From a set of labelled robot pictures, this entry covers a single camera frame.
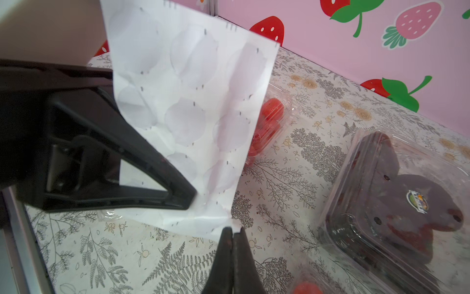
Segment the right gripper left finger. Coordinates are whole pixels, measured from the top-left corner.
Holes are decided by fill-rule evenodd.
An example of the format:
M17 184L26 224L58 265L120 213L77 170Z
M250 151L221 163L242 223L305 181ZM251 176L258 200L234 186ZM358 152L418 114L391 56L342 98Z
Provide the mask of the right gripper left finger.
M233 231L222 230L214 262L202 294L231 294L233 289Z

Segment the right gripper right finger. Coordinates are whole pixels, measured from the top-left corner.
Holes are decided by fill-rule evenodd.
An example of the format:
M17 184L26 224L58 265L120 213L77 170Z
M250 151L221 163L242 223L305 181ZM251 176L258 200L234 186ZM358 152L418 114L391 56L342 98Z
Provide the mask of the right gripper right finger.
M233 235L233 293L265 294L244 228Z

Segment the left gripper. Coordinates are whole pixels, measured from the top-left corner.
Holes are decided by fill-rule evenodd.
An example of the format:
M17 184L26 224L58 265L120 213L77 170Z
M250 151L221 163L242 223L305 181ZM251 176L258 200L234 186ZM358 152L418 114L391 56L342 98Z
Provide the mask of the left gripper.
M1 60L1 187L48 212L118 208L186 210L188 180L109 101L111 69ZM122 186L121 162L161 190Z

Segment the white sticker sheet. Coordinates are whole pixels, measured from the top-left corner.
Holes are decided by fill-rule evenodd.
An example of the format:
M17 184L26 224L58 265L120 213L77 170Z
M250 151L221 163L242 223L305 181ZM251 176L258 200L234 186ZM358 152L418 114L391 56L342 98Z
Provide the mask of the white sticker sheet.
M121 115L197 191L186 210L116 213L214 241L238 231L231 207L279 44L172 1L101 8Z

